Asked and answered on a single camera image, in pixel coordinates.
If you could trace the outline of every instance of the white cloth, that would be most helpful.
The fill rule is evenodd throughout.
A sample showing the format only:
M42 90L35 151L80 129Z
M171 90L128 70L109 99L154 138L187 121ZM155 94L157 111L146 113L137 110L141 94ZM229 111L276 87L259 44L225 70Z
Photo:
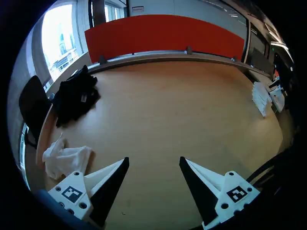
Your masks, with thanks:
M62 135L43 154L46 173L53 179L60 178L62 174L68 176L74 171L80 171L84 174L92 151L87 146L64 148L66 140Z
M254 82L252 90L253 101L261 112L262 116L267 115L267 109L272 106L272 99L266 90L266 87L260 82Z

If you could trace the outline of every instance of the glass window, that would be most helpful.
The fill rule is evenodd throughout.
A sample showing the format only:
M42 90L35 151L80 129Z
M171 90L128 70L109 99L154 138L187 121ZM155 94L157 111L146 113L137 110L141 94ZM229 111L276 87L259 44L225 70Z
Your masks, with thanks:
M124 8L117 8L110 5L104 5L104 11L106 14L106 22L116 19L124 18Z
M50 75L55 81L79 58L72 26L72 5L46 12L42 26L42 46Z
M20 137L20 149L19 149L19 156L20 156L20 170L21 174L23 176L23 179L26 183L26 185L29 187L28 180L26 178L26 167L25 167L25 151L26 151L26 145L25 145L25 133L27 132L28 126L24 123L23 124L23 129L21 132L21 137Z

